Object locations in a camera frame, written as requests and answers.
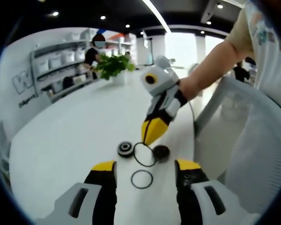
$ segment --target white tabletop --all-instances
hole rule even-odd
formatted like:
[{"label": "white tabletop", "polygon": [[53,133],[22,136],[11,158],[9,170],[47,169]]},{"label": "white tabletop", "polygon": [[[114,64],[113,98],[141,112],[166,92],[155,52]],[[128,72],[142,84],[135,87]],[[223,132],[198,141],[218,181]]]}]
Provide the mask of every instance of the white tabletop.
[{"label": "white tabletop", "polygon": [[[176,202],[174,160],[193,159],[193,117],[190,106],[182,107],[163,137],[151,145],[171,150],[166,163],[142,167],[134,158],[118,156],[122,141],[141,140],[141,125],[151,96],[134,72],[126,86],[100,81],[56,102],[12,140],[10,181],[15,199],[32,219],[44,218],[54,201],[73,184],[83,182],[90,169],[104,161],[117,161],[115,225],[180,224]],[[152,154],[140,146],[136,156],[150,164]],[[130,177],[138,169],[152,172],[153,184],[134,188]],[[135,176],[138,185],[148,182],[145,174]]]}]

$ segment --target o-ring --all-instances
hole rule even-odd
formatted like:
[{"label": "o-ring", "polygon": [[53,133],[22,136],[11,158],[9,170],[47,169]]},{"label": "o-ring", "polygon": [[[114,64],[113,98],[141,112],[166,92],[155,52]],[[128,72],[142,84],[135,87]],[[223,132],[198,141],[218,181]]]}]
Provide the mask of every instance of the o-ring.
[{"label": "o-ring", "polygon": [[136,156],[135,156],[135,147],[138,145],[138,144],[143,144],[143,145],[145,145],[148,149],[150,149],[151,150],[151,152],[152,152],[152,154],[153,154],[153,150],[149,147],[149,146],[147,146],[145,143],[143,143],[143,142],[138,142],[138,143],[136,143],[135,145],[134,145],[134,147],[133,147],[133,157],[135,158],[135,160],[140,164],[140,165],[142,165],[142,166],[144,166],[144,167],[152,167],[152,166],[154,166],[155,164],[156,164],[156,158],[153,156],[153,158],[154,158],[154,163],[152,164],[152,165],[144,165],[143,163],[141,163],[137,158],[136,158]]},{"label": "o-ring", "polygon": [[[135,174],[139,173],[139,172],[145,172],[145,173],[149,174],[150,177],[151,177],[151,182],[150,182],[147,186],[145,186],[145,187],[138,187],[138,186],[136,186],[136,185],[133,183],[133,176],[134,176]],[[132,185],[133,185],[135,188],[137,188],[137,189],[146,189],[146,188],[150,187],[151,184],[153,183],[153,175],[152,175],[149,171],[147,171],[147,170],[137,170],[137,171],[135,171],[135,172],[132,174],[130,180],[131,180]]]}]

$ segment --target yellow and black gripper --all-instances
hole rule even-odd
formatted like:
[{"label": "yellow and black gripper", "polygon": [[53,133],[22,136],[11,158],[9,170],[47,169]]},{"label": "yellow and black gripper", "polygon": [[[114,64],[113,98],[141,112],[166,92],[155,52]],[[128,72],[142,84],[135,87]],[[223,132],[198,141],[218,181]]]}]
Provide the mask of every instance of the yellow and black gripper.
[{"label": "yellow and black gripper", "polygon": [[187,100],[179,89],[179,77],[164,56],[156,58],[155,64],[142,74],[141,82],[153,97],[141,127],[141,140],[150,145],[166,132]]}]

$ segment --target potted plant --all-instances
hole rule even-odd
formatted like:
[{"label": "potted plant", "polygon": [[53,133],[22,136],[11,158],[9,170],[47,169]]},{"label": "potted plant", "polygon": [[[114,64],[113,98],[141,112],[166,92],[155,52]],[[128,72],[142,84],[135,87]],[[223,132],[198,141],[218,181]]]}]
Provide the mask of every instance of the potted plant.
[{"label": "potted plant", "polygon": [[101,78],[105,80],[112,78],[116,84],[125,84],[126,72],[134,71],[135,66],[124,55],[113,55],[111,57],[101,55],[101,61],[98,63],[96,69],[101,71]]}]

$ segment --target window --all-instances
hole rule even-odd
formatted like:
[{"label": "window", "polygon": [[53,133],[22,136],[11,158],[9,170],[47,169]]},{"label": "window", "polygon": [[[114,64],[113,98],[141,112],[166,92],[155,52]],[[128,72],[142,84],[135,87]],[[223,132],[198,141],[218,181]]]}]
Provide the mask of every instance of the window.
[{"label": "window", "polygon": [[165,55],[175,59],[174,67],[189,68],[197,62],[197,47],[194,34],[167,33],[165,35]]},{"label": "window", "polygon": [[205,46],[206,46],[206,55],[208,55],[211,50],[216,47],[219,43],[223,42],[224,39],[212,37],[212,36],[205,36]]}]

